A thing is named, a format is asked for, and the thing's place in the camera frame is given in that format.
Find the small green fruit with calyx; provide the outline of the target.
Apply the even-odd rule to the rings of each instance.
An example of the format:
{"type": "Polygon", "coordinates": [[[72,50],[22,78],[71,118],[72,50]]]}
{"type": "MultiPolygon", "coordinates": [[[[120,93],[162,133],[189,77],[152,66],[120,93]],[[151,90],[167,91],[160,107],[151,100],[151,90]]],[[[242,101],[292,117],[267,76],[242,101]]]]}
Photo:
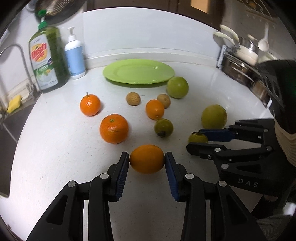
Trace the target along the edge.
{"type": "Polygon", "coordinates": [[[208,138],[204,134],[202,134],[202,133],[193,132],[189,136],[188,142],[189,143],[202,143],[202,144],[206,144],[206,143],[208,143],[208,138]]]}

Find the yellow-green guava fruit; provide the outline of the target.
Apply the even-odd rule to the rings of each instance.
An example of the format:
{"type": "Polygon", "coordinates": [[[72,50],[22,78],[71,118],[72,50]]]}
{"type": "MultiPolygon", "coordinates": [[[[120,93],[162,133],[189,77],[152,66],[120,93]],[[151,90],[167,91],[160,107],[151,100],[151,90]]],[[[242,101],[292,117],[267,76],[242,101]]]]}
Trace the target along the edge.
{"type": "Polygon", "coordinates": [[[222,129],[227,122],[227,112],[218,104],[210,105],[202,112],[201,122],[205,129],[222,129]]]}

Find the smooth orange kumquat fruit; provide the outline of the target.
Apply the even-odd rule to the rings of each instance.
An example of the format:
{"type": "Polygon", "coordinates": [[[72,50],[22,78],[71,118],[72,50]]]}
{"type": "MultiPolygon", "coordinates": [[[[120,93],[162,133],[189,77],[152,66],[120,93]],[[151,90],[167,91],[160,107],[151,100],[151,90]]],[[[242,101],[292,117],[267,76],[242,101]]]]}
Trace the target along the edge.
{"type": "Polygon", "coordinates": [[[142,174],[153,174],[164,166],[164,153],[155,145],[141,145],[130,155],[132,168],[142,174]]]}

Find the brown longan fruit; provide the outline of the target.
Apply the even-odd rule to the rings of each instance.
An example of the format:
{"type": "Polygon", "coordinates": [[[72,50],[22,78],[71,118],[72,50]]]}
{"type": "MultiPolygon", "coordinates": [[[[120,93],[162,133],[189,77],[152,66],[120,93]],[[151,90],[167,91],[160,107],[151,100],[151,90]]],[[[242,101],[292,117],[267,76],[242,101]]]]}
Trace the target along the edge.
{"type": "Polygon", "coordinates": [[[167,94],[159,94],[157,100],[163,104],[164,108],[168,108],[171,105],[171,99],[167,94]]]}
{"type": "Polygon", "coordinates": [[[136,92],[130,92],[126,96],[126,101],[131,106],[137,106],[141,102],[140,95],[136,92]]]}

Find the small oval orange fruit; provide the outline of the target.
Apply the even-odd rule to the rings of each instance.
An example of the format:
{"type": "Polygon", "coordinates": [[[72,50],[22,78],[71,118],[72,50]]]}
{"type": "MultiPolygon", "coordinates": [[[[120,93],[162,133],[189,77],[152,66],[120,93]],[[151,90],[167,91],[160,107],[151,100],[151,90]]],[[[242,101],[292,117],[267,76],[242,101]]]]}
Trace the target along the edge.
{"type": "Polygon", "coordinates": [[[145,112],[150,119],[157,121],[163,117],[165,108],[159,100],[152,99],[146,104],[145,112]]]}

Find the green apple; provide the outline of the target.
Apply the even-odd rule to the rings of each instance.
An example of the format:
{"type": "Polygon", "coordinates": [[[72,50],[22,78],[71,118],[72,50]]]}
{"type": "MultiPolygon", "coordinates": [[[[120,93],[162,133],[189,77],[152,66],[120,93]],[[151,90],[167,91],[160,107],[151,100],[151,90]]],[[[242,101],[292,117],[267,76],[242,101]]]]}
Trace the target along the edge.
{"type": "Polygon", "coordinates": [[[183,98],[189,92],[189,84],[183,77],[173,77],[167,83],[167,93],[173,98],[183,98]]]}

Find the large orange tangerine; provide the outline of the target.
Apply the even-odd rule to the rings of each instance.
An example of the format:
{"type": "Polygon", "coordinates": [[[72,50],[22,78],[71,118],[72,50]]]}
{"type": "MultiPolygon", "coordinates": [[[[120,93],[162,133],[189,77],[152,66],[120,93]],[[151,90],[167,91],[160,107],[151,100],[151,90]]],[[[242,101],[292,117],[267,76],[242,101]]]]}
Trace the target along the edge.
{"type": "Polygon", "coordinates": [[[128,137],[128,122],[120,114],[110,114],[102,120],[99,132],[103,140],[107,143],[119,144],[128,137]]]}

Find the stemmed orange tangerine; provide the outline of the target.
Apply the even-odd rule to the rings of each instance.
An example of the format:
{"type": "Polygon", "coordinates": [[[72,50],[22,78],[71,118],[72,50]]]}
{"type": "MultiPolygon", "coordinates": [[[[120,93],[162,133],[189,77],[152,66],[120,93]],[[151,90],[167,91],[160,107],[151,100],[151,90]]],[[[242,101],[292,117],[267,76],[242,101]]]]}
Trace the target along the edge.
{"type": "Polygon", "coordinates": [[[96,95],[87,92],[86,96],[81,99],[80,110],[84,115],[94,116],[99,113],[100,109],[101,101],[96,95]]]}

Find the metal dish rack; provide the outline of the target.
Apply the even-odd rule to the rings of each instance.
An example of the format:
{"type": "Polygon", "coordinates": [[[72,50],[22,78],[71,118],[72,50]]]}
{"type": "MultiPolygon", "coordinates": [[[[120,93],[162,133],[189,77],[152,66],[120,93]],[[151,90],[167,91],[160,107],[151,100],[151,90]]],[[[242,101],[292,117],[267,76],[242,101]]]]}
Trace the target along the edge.
{"type": "MultiPolygon", "coordinates": [[[[223,45],[222,48],[221,48],[221,51],[220,51],[218,60],[217,60],[217,68],[220,69],[220,70],[221,70],[222,60],[223,60],[223,57],[224,57],[225,54],[232,55],[232,53],[230,51],[230,48],[227,47],[226,45],[223,45]]],[[[266,87],[265,87],[263,81],[261,80],[261,77],[260,77],[258,71],[254,67],[252,67],[252,68],[256,72],[255,80],[254,80],[255,81],[255,85],[254,86],[251,86],[251,87],[248,87],[248,88],[263,103],[263,105],[266,108],[270,108],[271,107],[271,103],[272,103],[271,97],[267,93],[266,87]]]]}

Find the steel pot with lid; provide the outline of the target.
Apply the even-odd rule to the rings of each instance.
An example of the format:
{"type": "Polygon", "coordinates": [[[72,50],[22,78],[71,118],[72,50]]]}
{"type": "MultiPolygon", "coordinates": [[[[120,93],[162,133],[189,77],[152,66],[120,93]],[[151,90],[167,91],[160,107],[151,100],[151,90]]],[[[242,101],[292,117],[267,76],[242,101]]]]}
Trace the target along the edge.
{"type": "Polygon", "coordinates": [[[259,53],[258,40],[252,35],[247,35],[245,38],[239,36],[239,44],[240,48],[245,47],[256,54],[259,53]]]}

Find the lime green plate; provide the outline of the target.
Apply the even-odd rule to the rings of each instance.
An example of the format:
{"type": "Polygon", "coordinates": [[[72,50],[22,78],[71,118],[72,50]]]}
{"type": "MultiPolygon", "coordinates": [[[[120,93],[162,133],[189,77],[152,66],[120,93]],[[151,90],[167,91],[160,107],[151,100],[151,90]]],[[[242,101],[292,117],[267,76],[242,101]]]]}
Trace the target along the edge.
{"type": "Polygon", "coordinates": [[[107,65],[103,76],[113,82],[124,84],[156,84],[175,76],[171,66],[154,60],[125,59],[107,65]]]}

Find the dark wooden cabinet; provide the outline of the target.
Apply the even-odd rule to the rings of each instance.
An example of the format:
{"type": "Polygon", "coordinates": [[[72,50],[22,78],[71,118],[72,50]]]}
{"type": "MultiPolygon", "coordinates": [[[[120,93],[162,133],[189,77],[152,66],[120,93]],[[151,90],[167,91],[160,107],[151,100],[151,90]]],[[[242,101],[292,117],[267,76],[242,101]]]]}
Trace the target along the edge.
{"type": "Polygon", "coordinates": [[[225,11],[224,1],[191,0],[102,0],[88,1],[87,10],[134,7],[168,11],[219,29],[225,11]]]}

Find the green dish soap bottle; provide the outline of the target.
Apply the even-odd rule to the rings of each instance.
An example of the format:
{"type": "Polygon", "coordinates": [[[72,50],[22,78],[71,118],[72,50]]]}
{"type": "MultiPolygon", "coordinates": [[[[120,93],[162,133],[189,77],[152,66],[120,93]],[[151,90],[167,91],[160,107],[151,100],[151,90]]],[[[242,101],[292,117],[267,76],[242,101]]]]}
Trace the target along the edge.
{"type": "Polygon", "coordinates": [[[70,77],[60,30],[48,25],[46,13],[38,12],[38,31],[29,40],[31,66],[43,93],[62,87],[70,77]]]}

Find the white blue pump bottle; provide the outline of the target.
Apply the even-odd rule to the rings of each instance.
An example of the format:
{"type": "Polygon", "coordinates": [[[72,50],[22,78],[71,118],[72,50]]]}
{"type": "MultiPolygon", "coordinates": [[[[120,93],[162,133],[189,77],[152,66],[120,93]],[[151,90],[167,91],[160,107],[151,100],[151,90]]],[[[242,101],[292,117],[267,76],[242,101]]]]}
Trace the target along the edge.
{"type": "Polygon", "coordinates": [[[69,27],[68,43],[64,50],[71,78],[79,79],[86,73],[83,46],[74,33],[74,27],[69,27]]]}

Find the black frying pan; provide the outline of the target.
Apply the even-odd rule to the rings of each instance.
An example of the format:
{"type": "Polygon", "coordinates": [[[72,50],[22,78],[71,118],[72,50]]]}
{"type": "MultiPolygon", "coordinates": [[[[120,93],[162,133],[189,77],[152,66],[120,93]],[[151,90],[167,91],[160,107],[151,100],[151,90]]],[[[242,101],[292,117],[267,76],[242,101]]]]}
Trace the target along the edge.
{"type": "Polygon", "coordinates": [[[41,20],[38,13],[46,10],[45,21],[49,25],[59,24],[79,11],[86,0],[40,0],[35,5],[35,17],[41,20]]]}

